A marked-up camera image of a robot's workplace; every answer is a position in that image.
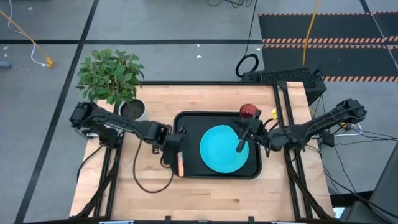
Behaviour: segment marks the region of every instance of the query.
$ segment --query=blue plate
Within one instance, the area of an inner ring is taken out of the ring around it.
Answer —
[[[238,136],[228,125],[212,127],[201,138],[201,158],[210,169],[216,172],[227,174],[237,171],[249,156],[247,142],[242,152],[236,152],[238,142]]]

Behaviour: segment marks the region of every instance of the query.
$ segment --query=potted plant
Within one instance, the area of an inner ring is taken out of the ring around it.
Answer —
[[[78,88],[83,97],[90,101],[106,100],[109,104],[119,106],[119,114],[127,119],[142,121],[147,119],[146,106],[136,98],[136,85],[141,86],[138,76],[144,66],[136,63],[137,55],[125,55],[125,51],[116,50],[115,55],[110,49],[93,50],[92,58],[86,57],[81,64],[78,75]]]

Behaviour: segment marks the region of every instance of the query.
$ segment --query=green leaves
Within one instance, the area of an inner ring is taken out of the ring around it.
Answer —
[[[139,60],[139,57],[137,55],[133,54],[131,56],[131,60]]]
[[[113,95],[110,95],[107,97],[106,102],[109,104],[113,104],[114,103],[114,97]]]
[[[128,73],[124,76],[124,81],[129,81],[132,78],[132,73]]]
[[[104,49],[93,50],[92,57],[86,57],[81,64],[77,89],[90,101],[99,99],[120,105],[122,101],[132,101],[137,95],[136,85],[141,85],[138,77],[144,66],[134,63],[137,55],[126,55],[125,51]]]
[[[101,52],[99,52],[97,50],[93,50],[91,52],[91,54],[94,56],[94,59],[96,59],[96,60],[101,60],[102,59]]]
[[[131,89],[131,85],[129,83],[123,83],[123,86],[127,89]]]

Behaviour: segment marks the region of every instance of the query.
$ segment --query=small yellow object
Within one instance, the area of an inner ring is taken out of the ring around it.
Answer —
[[[342,128],[347,128],[347,123],[342,122],[342,123],[340,123],[340,126],[341,126]]]
[[[47,62],[47,66],[49,68],[52,68],[54,66],[54,62],[52,61],[52,59],[50,57],[46,57],[45,61]]]
[[[274,119],[274,120],[278,119],[278,115],[276,113],[276,109],[275,108],[272,109],[272,119]]]

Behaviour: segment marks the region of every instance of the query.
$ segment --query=red cup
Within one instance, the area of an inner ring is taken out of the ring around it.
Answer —
[[[253,104],[246,103],[245,105],[242,105],[239,110],[239,118],[252,118],[256,114],[257,110],[257,107]]]

